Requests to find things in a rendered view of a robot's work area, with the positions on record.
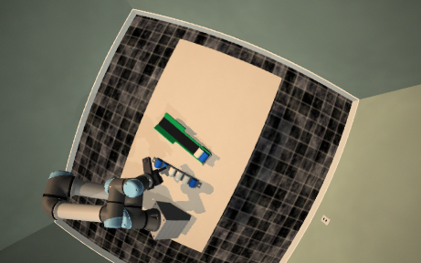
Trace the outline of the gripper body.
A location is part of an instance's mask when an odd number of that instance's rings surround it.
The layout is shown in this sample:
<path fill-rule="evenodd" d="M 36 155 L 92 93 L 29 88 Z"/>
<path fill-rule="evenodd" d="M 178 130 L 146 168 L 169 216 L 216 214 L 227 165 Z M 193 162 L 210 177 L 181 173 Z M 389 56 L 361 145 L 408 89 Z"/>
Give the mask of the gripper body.
<path fill-rule="evenodd" d="M 151 187 L 149 187 L 149 189 L 147 189 L 147 191 L 148 191 L 148 190 L 153 189 L 156 185 L 159 185 L 159 184 L 163 183 L 163 178 L 162 178 L 162 176 L 159 174 L 159 172 L 157 172 L 157 170 L 158 170 L 158 169 L 153 170 L 154 177 L 153 177 L 151 174 L 148 174 L 148 175 L 150 175 L 150 176 L 152 177 L 152 179 L 153 179 L 153 185 L 152 185 Z M 158 175 L 159 175 L 159 176 L 158 176 Z"/>

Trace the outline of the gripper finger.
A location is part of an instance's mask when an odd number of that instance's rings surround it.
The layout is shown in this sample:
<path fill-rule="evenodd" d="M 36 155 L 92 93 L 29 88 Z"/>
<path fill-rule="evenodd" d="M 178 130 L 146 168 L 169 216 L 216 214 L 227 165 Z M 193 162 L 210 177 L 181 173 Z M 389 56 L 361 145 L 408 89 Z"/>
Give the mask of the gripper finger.
<path fill-rule="evenodd" d="M 171 167 L 171 165 L 166 165 L 164 168 L 158 169 L 157 172 L 160 174 L 165 174 L 166 176 L 169 176 L 168 168 Z"/>

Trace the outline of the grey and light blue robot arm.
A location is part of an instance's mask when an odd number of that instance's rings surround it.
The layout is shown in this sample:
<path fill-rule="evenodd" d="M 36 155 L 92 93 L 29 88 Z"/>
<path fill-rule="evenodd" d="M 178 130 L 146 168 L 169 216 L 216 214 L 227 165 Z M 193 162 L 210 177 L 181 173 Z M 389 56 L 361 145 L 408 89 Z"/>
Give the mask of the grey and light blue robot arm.
<path fill-rule="evenodd" d="M 101 222 L 110 228 L 156 232 L 162 220 L 160 211 L 157 208 L 142 210 L 143 192 L 153 184 L 152 177 L 148 175 L 153 176 L 151 157 L 143 158 L 142 166 L 144 174 L 135 178 L 111 178 L 105 184 L 79 180 L 71 172 L 54 171 L 48 178 L 41 199 L 43 211 L 55 220 Z M 74 195 L 106 199 L 108 203 L 85 205 L 67 202 L 67 198 Z"/>

